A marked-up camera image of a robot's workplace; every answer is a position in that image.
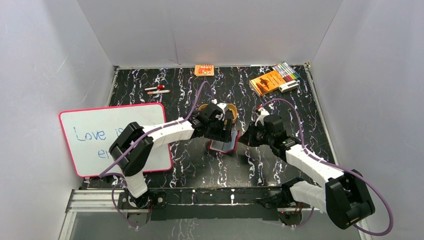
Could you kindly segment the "red leather card holder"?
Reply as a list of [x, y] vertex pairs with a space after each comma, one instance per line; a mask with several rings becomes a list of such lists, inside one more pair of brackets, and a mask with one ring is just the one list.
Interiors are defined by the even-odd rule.
[[211, 140], [209, 142], [208, 149], [223, 154], [233, 152], [236, 149], [236, 143], [238, 141], [239, 134], [239, 130], [233, 130], [231, 132], [229, 142]]

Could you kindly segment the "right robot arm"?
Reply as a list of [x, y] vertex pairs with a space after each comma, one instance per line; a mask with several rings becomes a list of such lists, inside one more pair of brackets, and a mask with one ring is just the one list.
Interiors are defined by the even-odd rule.
[[314, 153], [306, 153], [301, 142], [287, 135], [281, 117], [265, 108], [254, 110], [257, 118], [250, 123], [239, 142], [249, 147], [268, 146], [285, 163], [300, 169], [315, 185], [295, 178], [282, 185], [281, 199], [288, 207], [299, 202], [317, 207], [340, 229], [345, 230], [375, 213], [375, 206], [360, 173], [352, 173], [324, 164]]

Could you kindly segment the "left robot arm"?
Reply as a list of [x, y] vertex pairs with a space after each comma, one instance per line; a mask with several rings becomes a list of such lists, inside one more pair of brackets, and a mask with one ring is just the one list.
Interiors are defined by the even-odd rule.
[[205, 137], [212, 141], [230, 143], [238, 114], [228, 103], [216, 101], [192, 110], [186, 117], [170, 122], [140, 126], [129, 123], [109, 147], [112, 167], [122, 172], [130, 202], [137, 208], [149, 203], [143, 169], [153, 150], [173, 142]]

